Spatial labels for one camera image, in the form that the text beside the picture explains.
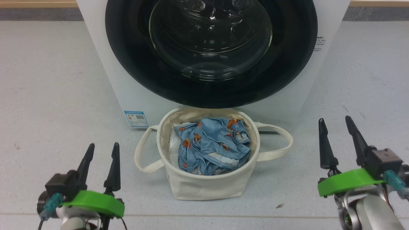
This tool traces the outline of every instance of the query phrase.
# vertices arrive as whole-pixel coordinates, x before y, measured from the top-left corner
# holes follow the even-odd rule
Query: white washing machine panel
[[[145,116],[147,124],[140,121],[130,123],[131,126],[143,128],[147,125],[159,124],[170,110],[183,106],[142,86],[119,63],[106,33],[107,0],[77,0],[77,2],[122,110],[143,112]],[[240,106],[238,109],[248,114],[254,121],[279,124],[285,129],[291,129],[322,66],[349,2],[349,0],[314,0],[318,18],[317,44],[305,68],[280,91],[263,100]]]

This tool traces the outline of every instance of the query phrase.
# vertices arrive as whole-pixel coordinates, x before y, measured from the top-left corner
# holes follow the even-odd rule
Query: energy label sticker
[[[144,112],[139,111],[124,111],[126,118],[128,119],[129,126],[132,128],[147,128],[148,123]]]

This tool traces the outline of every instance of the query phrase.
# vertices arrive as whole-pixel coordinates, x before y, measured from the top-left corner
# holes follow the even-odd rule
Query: blue patterned fabric
[[[240,120],[207,117],[177,125],[175,131],[181,139],[179,168],[188,173],[227,173],[243,166],[250,156],[250,139]]]

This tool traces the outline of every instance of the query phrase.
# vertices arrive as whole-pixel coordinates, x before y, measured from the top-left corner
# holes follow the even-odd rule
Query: label sticker
[[[321,51],[322,46],[325,44],[326,40],[324,37],[317,37],[317,41],[315,43],[314,51]]]
[[[148,123],[144,112],[139,111],[124,111],[126,118],[128,119],[129,126],[132,128],[147,128]]]

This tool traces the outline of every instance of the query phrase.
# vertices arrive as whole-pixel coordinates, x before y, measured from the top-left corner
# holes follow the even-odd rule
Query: connector
[[[47,221],[52,216],[55,209],[57,209],[63,203],[63,201],[64,198],[61,193],[54,193],[54,195],[45,204],[44,210],[40,213],[40,219]]]
[[[409,189],[406,188],[406,184],[396,175],[392,170],[384,172],[384,179],[386,183],[396,190],[401,199],[407,199],[409,201]]]

